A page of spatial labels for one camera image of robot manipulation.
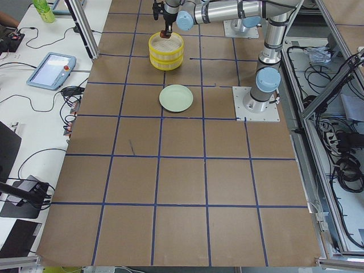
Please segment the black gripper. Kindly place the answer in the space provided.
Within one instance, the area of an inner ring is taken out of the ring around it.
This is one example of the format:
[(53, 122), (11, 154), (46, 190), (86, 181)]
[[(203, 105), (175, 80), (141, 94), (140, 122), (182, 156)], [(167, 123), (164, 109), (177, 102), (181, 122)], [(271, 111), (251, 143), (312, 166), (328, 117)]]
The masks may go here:
[(172, 25), (174, 23), (174, 14), (165, 13), (164, 20), (165, 20), (165, 32), (172, 32)]

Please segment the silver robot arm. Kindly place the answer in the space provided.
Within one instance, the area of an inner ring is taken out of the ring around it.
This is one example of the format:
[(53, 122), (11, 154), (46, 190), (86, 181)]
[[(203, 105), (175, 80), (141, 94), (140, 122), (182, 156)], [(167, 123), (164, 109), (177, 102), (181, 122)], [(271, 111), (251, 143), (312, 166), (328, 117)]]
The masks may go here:
[(163, 17), (165, 27), (160, 35), (169, 38), (172, 26), (182, 31), (193, 26), (217, 22), (235, 23), (236, 32), (249, 30), (266, 22), (263, 45), (258, 54), (255, 82), (244, 96), (245, 109), (254, 114), (267, 110), (272, 94), (280, 85), (278, 71), (283, 40), (300, 10), (302, 1), (154, 1), (154, 19)]

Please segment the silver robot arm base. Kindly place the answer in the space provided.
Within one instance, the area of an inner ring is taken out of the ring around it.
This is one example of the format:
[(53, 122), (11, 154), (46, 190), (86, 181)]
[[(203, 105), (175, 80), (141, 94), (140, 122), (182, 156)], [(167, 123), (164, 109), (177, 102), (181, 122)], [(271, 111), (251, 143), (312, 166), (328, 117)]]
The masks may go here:
[(246, 32), (249, 29), (256, 27), (261, 21), (260, 16), (252, 16), (243, 19), (233, 19), (230, 22), (230, 27), (236, 32)]

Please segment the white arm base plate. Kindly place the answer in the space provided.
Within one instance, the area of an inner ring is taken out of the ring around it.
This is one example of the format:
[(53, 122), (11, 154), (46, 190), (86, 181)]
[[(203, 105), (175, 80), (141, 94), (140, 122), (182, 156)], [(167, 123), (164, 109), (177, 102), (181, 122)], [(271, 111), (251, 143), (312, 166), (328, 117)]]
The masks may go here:
[(241, 122), (280, 122), (277, 103), (274, 96), (266, 102), (255, 101), (249, 86), (234, 86), (233, 101), (235, 119)]
[(228, 38), (258, 39), (257, 25), (246, 27), (242, 19), (224, 21), (224, 33)]

